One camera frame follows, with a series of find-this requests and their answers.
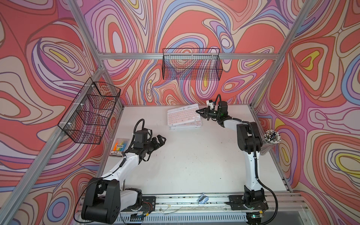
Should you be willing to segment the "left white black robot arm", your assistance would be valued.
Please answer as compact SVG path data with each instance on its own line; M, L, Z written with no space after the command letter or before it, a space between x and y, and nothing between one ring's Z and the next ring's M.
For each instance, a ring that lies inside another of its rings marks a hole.
M122 189L123 182L143 161L166 143L166 138L152 137L146 128L135 131L126 151L121 153L120 161L100 178L92 178L85 189L81 219L88 223L113 224L120 212L125 209L140 210L143 194L140 189Z

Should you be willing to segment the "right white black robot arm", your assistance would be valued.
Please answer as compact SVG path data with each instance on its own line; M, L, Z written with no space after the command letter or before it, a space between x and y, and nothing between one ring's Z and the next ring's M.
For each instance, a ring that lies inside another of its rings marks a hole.
M196 110L202 118L213 120L223 128L236 132L237 143L244 154L246 167L246 183L244 186L243 204L251 209L265 200L264 186L259 178L259 156L263 146L257 124L244 121L228 114L228 105L225 101L207 101L207 107Z

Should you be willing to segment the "pink keyboard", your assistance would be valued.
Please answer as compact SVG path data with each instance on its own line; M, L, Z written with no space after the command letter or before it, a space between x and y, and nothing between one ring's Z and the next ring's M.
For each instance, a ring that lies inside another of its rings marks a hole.
M194 121L194 122L170 126L169 128L170 129L188 129L188 128L199 128L201 126L202 126L202 121L198 120L198 121Z
M170 109L167 111L167 125L177 126L185 123L199 121L200 115L196 112L197 110L199 110L198 104Z

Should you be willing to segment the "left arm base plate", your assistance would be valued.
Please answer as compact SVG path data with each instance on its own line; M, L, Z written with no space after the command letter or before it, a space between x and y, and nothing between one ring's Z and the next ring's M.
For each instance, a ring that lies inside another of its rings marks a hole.
M142 197L141 206L130 206L124 209L122 212L153 212L156 209L156 197L144 196Z

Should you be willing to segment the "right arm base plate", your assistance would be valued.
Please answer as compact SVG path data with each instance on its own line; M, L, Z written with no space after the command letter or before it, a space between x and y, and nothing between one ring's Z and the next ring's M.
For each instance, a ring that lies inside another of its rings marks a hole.
M266 211L269 209L268 203L264 196L258 198L244 197L244 195L230 195L229 202L233 211L250 210Z

